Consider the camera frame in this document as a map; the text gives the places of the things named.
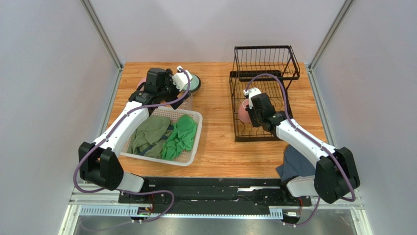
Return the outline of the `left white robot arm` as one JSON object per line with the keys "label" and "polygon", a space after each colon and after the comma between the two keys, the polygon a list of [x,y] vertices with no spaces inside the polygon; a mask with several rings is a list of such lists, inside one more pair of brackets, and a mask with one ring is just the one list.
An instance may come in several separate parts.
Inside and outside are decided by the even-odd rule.
{"label": "left white robot arm", "polygon": [[146,79],[130,95],[128,102],[111,126],[92,143],[83,142],[78,149],[79,163],[73,174],[77,190],[82,189],[77,179],[99,186],[99,190],[119,190],[139,193],[144,178],[123,170],[119,155],[134,131],[160,106],[177,109],[189,97],[192,74],[177,67],[150,68]]}

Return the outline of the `pink plate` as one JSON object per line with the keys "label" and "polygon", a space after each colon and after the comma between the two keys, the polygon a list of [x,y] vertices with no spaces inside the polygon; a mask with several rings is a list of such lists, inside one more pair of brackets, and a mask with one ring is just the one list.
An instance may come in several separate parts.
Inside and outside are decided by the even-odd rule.
{"label": "pink plate", "polygon": [[146,82],[146,77],[143,78],[137,85],[137,90],[143,91],[144,90],[144,83]]}

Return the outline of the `pink mug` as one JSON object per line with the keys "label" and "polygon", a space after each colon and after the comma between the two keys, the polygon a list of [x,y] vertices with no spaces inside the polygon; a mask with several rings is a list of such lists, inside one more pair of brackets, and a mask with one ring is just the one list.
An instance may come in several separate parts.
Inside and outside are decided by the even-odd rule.
{"label": "pink mug", "polygon": [[237,116],[238,116],[238,119],[242,123],[251,123],[250,115],[249,115],[248,111],[246,110],[248,105],[249,105],[249,100],[245,99],[245,100],[242,101],[241,105],[239,106]]}

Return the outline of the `clear glass cup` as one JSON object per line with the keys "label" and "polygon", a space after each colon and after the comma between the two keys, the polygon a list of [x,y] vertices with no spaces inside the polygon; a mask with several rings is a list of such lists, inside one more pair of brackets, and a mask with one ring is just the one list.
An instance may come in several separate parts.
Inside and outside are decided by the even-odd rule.
{"label": "clear glass cup", "polygon": [[188,94],[188,98],[183,101],[183,103],[178,107],[178,109],[192,110],[192,107],[193,107],[193,95]]}

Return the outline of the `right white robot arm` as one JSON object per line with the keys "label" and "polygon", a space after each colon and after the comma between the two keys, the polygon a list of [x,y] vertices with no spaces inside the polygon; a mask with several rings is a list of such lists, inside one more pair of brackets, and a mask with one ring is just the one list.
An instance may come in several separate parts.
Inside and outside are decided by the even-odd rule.
{"label": "right white robot arm", "polygon": [[266,93],[253,88],[243,92],[249,104],[252,125],[262,127],[300,152],[314,167],[310,176],[296,176],[284,184],[293,197],[317,196],[328,204],[337,200],[353,202],[360,180],[352,152],[337,149],[302,128],[287,111],[277,112]]}

